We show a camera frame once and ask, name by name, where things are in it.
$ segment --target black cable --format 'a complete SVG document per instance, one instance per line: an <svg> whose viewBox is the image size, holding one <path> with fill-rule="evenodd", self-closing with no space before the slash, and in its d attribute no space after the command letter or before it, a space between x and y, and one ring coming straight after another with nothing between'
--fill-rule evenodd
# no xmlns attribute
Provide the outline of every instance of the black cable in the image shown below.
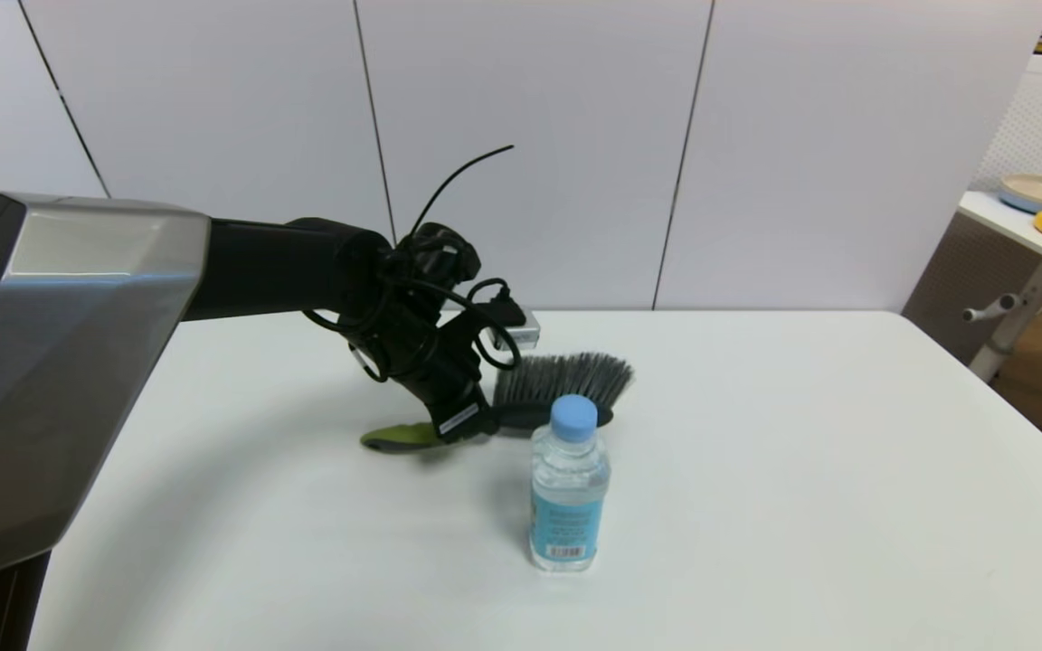
<svg viewBox="0 0 1042 651"><path fill-rule="evenodd" d="M450 174L449 177L446 178L445 182L442 182L442 186L440 186L433 193L433 196L431 196L428 199L428 202L425 203L425 209L421 210L421 217L417 218L417 223L414 223L413 230L410 230L408 234L405 235L404 240L401 240L401 242L402 243L413 243L413 235L416 235L417 228L421 227L421 222L423 222L423 220L425 220L425 215L428 214L428 209L430 209L430 207L433 207L433 202L437 201L437 197L439 197L440 194L442 193L442 191L445 190L446 186L450 182L452 182L452 180L454 180L454 178L456 178L462 172L464 172L464 170L467 170L470 167L477 165L479 161L488 159L489 156L496 156L497 154L499 154L501 152L507 152L507 151L510 151L510 149L513 149L513 145L505 145L504 147L501 147L500 149L493 149L493 151L489 152L488 154L481 154L481 155L475 157L475 159L472 159L471 161L467 161L467 164L464 164L454 173Z"/></svg>
<svg viewBox="0 0 1042 651"><path fill-rule="evenodd" d="M504 287L505 293L510 291L510 284L505 283L503 277L488 277L487 279L481 280L480 283L472 285L472 289L469 290L469 293L464 297L471 301L472 298L476 296L477 292L480 292L485 287L492 287L493 284L500 284L501 287Z"/></svg>
<svg viewBox="0 0 1042 651"><path fill-rule="evenodd" d="M355 325L341 325L340 323L332 323L331 321L324 319L323 317L321 317L321 315L318 315L311 309L303 310L303 315L307 318L307 320L315 323L316 326L321 326L321 328L324 328L326 330L330 330L338 334L355 334L361 330L367 329L369 326L371 326L373 323L376 322L376 319L380 316L382 311L384 311L384 305L388 304L389 294L392 293L393 293L392 285L390 285L388 281L384 281L384 284L380 285L380 297L379 299L376 299L376 305L373 305L373 308L371 310L368 310L368 314L365 315L365 318L356 322Z"/></svg>
<svg viewBox="0 0 1042 651"><path fill-rule="evenodd" d="M480 357L483 358L485 361L489 362L490 367L499 368L501 371L513 371L514 368L518 367L518 364L521 364L521 350L518 349L518 343L513 341L513 334L510 334L510 331L505 330L503 325L500 325L496 319L493 319L491 315L485 311L485 309L481 309L479 305L474 304L474 302L461 296L458 293L446 290L439 284L431 284L426 283L426 281L423 280L417 280L416 277L410 277L408 279L402 280L402 283L410 285L410 287L419 287L422 290L428 290L429 292L437 292L450 301L455 302L455 304L460 304L461 307L471 309L476 314L479 314L480 318L489 323L489 327L497 331L497 336L504 340L505 345L508 345L510 352L513 354L513 359L511 359L510 364L501 364L500 361L493 359L492 355L489 354L489 351L485 350L485 346L480 343L480 337L472 340L472 343L476 345L476 351L480 353Z"/></svg>

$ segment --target blue bottle cap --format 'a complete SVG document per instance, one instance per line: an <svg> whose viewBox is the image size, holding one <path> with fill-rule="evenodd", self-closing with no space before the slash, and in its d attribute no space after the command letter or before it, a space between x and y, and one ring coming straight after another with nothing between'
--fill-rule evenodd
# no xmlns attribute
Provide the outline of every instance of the blue bottle cap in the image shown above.
<svg viewBox="0 0 1042 651"><path fill-rule="evenodd" d="M563 395L553 401L550 422L563 442L587 442L597 428L597 407L585 396Z"/></svg>

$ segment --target clear water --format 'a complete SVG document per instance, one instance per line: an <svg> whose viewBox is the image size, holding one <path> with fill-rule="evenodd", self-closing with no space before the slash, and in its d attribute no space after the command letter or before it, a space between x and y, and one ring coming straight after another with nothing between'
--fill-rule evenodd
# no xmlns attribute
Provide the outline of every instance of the clear water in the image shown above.
<svg viewBox="0 0 1042 651"><path fill-rule="evenodd" d="M595 433L592 440L571 444L563 442L549 426L538 429L532 436L532 491L542 498L561 505L597 502L609 490L609 454ZM534 549L529 553L535 566L547 572L582 572L594 557L578 560L550 560Z"/></svg>

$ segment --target white table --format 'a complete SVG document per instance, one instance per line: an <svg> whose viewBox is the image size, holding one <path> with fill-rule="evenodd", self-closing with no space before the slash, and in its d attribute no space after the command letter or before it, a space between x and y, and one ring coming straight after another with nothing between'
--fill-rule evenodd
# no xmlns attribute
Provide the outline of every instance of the white table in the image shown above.
<svg viewBox="0 0 1042 651"><path fill-rule="evenodd" d="M995 194L966 193L959 203L959 211L1042 256L1042 233L1032 225L1032 215L1006 205ZM991 380L996 375L1020 334L1042 308L1042 259L1020 297L1020 305L1000 321L991 339L971 360L971 371L984 380Z"/></svg>
<svg viewBox="0 0 1042 651"><path fill-rule="evenodd" d="M1042 651L1042 434L882 312L543 312L624 355L585 576L526 560L529 449L421 420L293 315L185 323L69 534L36 651Z"/></svg>

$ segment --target sticker label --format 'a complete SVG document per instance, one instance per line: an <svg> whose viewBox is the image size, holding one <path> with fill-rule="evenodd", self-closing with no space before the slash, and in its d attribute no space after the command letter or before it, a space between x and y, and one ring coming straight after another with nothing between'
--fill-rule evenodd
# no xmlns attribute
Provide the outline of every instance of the sticker label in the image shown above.
<svg viewBox="0 0 1042 651"><path fill-rule="evenodd" d="M597 552L600 503L554 504L532 492L532 548L550 560L584 560Z"/></svg>
<svg viewBox="0 0 1042 651"><path fill-rule="evenodd" d="M440 426L442 435L447 434L450 429L455 428L461 423L468 421L469 418L474 417L478 411L480 411L480 405L476 403L472 403L468 407L463 408L463 410L458 411L456 416L451 417L449 420L442 423L442 426Z"/></svg>

